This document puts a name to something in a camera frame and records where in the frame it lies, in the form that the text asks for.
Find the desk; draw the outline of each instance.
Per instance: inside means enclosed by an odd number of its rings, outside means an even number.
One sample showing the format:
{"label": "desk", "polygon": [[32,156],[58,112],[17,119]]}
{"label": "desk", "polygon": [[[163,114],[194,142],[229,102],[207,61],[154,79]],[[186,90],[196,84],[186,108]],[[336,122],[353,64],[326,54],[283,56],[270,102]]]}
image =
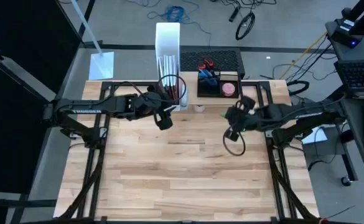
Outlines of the desk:
{"label": "desk", "polygon": [[[244,156],[227,153],[222,135],[228,123],[220,113],[236,99],[197,98],[193,91],[197,72],[180,75],[187,82],[189,104],[205,105],[205,111],[196,113],[189,106],[187,111],[172,112],[174,125],[165,131],[158,129],[152,117],[110,119],[95,219],[265,221],[276,216],[264,133],[243,133],[247,146]],[[275,103],[291,103],[284,80],[269,83]],[[100,87],[101,82],[86,82],[83,99],[97,99]],[[134,92],[122,86],[116,94]],[[244,86],[243,93],[258,100],[252,86]],[[94,120],[93,115],[78,116],[87,126],[93,126]],[[241,142],[228,141],[228,145],[236,151],[243,147]],[[318,216],[303,152],[286,148],[284,153],[292,189]],[[68,153],[55,217],[79,193],[87,157],[88,149],[82,146]],[[287,208],[285,194],[282,196]],[[89,194],[85,217],[90,201]]]}
{"label": "desk", "polygon": [[[328,33],[335,29],[335,22],[328,22],[325,28]],[[364,60],[364,38],[353,49],[346,47],[338,42],[331,40],[338,60]],[[343,87],[339,87],[328,98],[336,100],[340,98]],[[364,100],[345,99],[341,102],[345,115],[347,117],[349,127],[352,130],[357,149],[360,152],[364,163]]]}

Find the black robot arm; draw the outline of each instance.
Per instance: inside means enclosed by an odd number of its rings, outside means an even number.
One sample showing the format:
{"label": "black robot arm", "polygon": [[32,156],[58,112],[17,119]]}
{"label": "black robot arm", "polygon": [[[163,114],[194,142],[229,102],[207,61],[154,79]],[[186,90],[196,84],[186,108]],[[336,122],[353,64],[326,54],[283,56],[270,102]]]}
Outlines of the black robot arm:
{"label": "black robot arm", "polygon": [[140,95],[114,96],[112,92],[104,100],[55,100],[45,105],[43,120],[50,127],[61,127],[60,131],[68,137],[71,134],[81,136],[85,147],[101,149],[104,146],[103,131],[88,128],[70,118],[69,114],[107,114],[129,121],[153,115],[159,129],[165,130],[172,127],[170,112],[174,108],[172,100],[159,87],[149,86],[147,92]]}
{"label": "black robot arm", "polygon": [[[235,105],[228,108],[225,118],[231,129],[226,134],[228,139],[237,141],[238,134],[245,130],[271,132],[277,147],[289,144],[294,136],[311,130],[321,124],[330,124],[344,120],[343,110],[337,101],[324,100],[318,103],[301,103],[294,106],[270,104],[254,109],[255,101],[244,96]],[[280,129],[290,120],[299,122],[290,128]]]}

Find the concrete floor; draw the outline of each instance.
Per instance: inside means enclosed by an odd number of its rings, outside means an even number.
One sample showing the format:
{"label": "concrete floor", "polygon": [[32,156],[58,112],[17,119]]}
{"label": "concrete floor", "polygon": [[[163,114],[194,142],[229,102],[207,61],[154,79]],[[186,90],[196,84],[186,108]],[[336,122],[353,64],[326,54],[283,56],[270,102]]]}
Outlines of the concrete floor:
{"label": "concrete floor", "polygon": [[[241,41],[234,38],[236,27],[241,20],[237,17],[234,23],[229,23],[233,7],[210,1],[194,1],[200,9],[190,15],[192,21],[197,21],[203,29],[212,33],[211,45],[239,46],[239,47],[272,47],[272,48],[306,48],[323,32],[324,23],[340,17],[344,7],[351,7],[356,0],[284,0],[277,5],[262,5],[254,10],[255,25]],[[79,0],[82,11],[85,11],[88,0]],[[124,0],[96,1],[89,24],[96,38],[104,44],[139,44],[154,45],[155,24],[160,18],[149,20],[146,14],[150,11],[163,12],[168,4],[180,5],[190,11],[193,5],[181,0],[162,1],[153,8],[144,8]],[[79,29],[79,21],[71,4],[62,5],[72,24]],[[90,41],[84,35],[84,41]],[[208,35],[201,32],[196,25],[181,26],[182,45],[207,45]],[[114,79],[144,80],[156,77],[155,51],[153,50],[109,50],[115,52]],[[81,98],[85,81],[88,79],[90,55],[93,49],[80,49],[70,69],[70,76],[65,85],[64,98]],[[263,79],[260,75],[271,76],[275,65],[291,63],[300,54],[272,52],[242,52],[246,74],[251,79]],[[136,61],[140,66],[133,66]],[[319,60],[311,69],[320,78],[334,70],[334,60]],[[276,78],[280,77],[287,67],[275,69]],[[337,74],[330,75],[325,80],[316,81],[309,74],[303,80],[310,81],[310,88],[300,96],[313,101],[323,100],[341,85]],[[50,132],[44,156],[39,167],[30,199],[56,199],[62,179],[67,148],[70,140],[65,138],[58,129]],[[330,150],[334,149],[334,142],[330,142]],[[351,205],[356,205],[349,212],[334,217],[332,220],[341,222],[364,223],[364,165],[354,142],[348,144],[348,151],[352,157],[354,168],[359,181],[351,187],[344,187],[340,178],[346,175],[342,158],[337,156],[331,164],[316,164],[310,172],[320,216],[333,215]],[[315,158],[308,155],[307,162]],[[48,220],[52,218],[52,208],[28,208],[22,221]]]}

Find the white pole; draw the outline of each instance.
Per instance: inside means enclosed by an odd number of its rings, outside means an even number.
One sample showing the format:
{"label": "white pole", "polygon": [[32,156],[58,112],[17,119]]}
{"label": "white pole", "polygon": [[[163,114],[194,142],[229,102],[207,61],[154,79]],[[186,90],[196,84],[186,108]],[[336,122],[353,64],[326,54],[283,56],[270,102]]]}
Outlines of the white pole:
{"label": "white pole", "polygon": [[88,22],[85,19],[85,16],[83,16],[80,7],[77,4],[77,1],[76,0],[71,0],[71,2],[72,2],[72,5],[74,6],[78,16],[80,17],[80,19],[82,21],[82,24],[85,26],[86,31],[88,31],[88,34],[89,34],[90,38],[92,39],[92,41],[93,41],[93,43],[94,43],[94,45],[96,47],[96,50],[99,51],[100,56],[103,56],[103,51],[101,51],[101,49],[99,47],[99,44],[97,43],[96,37],[93,35],[93,32],[90,29],[90,27],[88,25]]}

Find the blue cable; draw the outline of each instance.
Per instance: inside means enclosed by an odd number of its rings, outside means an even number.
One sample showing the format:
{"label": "blue cable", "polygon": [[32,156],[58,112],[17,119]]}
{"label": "blue cable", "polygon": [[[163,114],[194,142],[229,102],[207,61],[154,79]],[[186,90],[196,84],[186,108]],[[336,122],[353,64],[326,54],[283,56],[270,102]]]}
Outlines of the blue cable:
{"label": "blue cable", "polygon": [[[132,1],[132,0],[125,0],[125,1],[127,1],[127,2],[131,2],[131,3],[135,3],[135,4],[137,4],[137,5],[139,5],[139,6],[142,6],[142,7],[155,7],[155,6],[157,6],[162,0],[158,0],[158,2],[156,2],[154,5],[151,5],[151,6],[149,6],[149,0],[147,0],[147,4],[144,4],[143,3],[143,0],[141,0],[142,1],[142,3],[141,4],[139,4],[139,3],[137,3],[137,2],[134,2],[134,1]],[[190,2],[190,1],[187,1],[187,0],[182,0],[183,2],[186,2],[186,3],[190,3],[190,4],[193,4],[193,5],[195,5],[196,6],[196,8],[193,10],[193,11],[191,11],[191,12],[188,12],[188,13],[186,13],[185,12],[185,9],[182,7],[182,6],[167,6],[166,8],[165,8],[165,12],[164,13],[162,13],[162,14],[159,14],[158,12],[156,12],[156,11],[151,11],[151,12],[149,12],[146,16],[147,16],[147,18],[148,19],[155,19],[155,18],[157,18],[157,17],[160,17],[161,19],[163,19],[163,20],[165,20],[165,21],[167,21],[167,22],[179,22],[179,23],[181,23],[181,24],[186,24],[186,25],[189,25],[189,24],[196,24],[196,25],[198,25],[198,28],[202,31],[202,32],[204,32],[204,33],[206,33],[206,34],[208,34],[209,35],[209,39],[208,39],[208,46],[210,47],[210,50],[212,50],[212,48],[211,48],[211,45],[210,45],[210,43],[211,43],[211,37],[212,37],[212,33],[210,33],[210,32],[207,32],[207,31],[205,31],[205,30],[203,30],[202,29],[202,27],[201,27],[201,25],[198,23],[198,22],[192,22],[191,20],[190,20],[190,17],[189,17],[189,15],[191,14],[191,13],[193,13],[193,12],[195,12],[195,11],[197,11],[197,10],[199,10],[200,9],[200,6],[198,5],[198,4],[196,4],[196,3],[194,3],[194,2]]]}

